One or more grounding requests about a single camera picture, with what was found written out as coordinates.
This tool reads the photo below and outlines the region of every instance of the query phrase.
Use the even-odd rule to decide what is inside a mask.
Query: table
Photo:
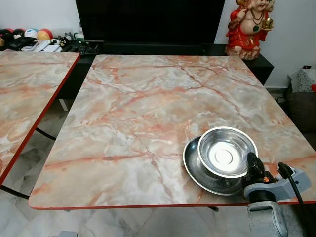
[[[0,52],[0,184],[78,60],[78,53]]]
[[[184,168],[185,144],[217,126],[246,132],[273,175],[279,161],[307,172],[303,200],[315,201],[315,151],[239,58],[98,55],[29,206],[246,205],[204,191]]]

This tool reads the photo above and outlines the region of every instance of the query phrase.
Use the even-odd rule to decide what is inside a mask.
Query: metal bowl
[[[209,171],[225,178],[246,175],[248,153],[258,156],[252,139],[232,127],[208,130],[198,141],[197,151],[200,161]]]
[[[242,191],[241,178],[228,179],[217,176],[204,167],[198,157],[199,137],[192,139],[184,148],[183,162],[190,177],[205,190],[224,196]]]

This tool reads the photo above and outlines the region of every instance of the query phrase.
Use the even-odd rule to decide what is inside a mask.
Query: statue
[[[273,11],[275,0],[236,0],[236,3],[239,8],[231,13],[226,53],[241,59],[257,58],[259,40],[265,41],[273,28],[269,12]]]

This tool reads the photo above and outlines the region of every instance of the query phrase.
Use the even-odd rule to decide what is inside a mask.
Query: white marble floor
[[[57,136],[67,112],[54,102],[39,128]],[[53,141],[34,132],[5,180],[29,194]],[[282,207],[290,237],[303,235],[290,206]],[[0,190],[0,237],[52,237],[75,231],[79,237],[249,237],[245,207],[136,208],[37,211],[27,201]]]

